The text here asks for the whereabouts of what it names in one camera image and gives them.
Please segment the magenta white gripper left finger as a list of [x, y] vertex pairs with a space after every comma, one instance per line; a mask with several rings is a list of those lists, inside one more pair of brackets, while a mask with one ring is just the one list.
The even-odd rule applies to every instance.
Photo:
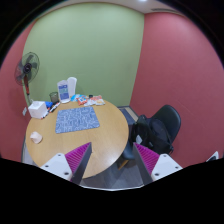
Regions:
[[79, 185], [91, 153], [92, 143], [88, 142], [66, 154], [57, 153], [41, 169]]

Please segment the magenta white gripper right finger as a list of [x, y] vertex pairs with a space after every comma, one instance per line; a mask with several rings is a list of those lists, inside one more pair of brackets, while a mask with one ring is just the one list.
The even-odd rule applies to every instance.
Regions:
[[182, 169], [168, 154], [157, 154], [137, 143], [133, 144], [133, 154], [144, 185]]

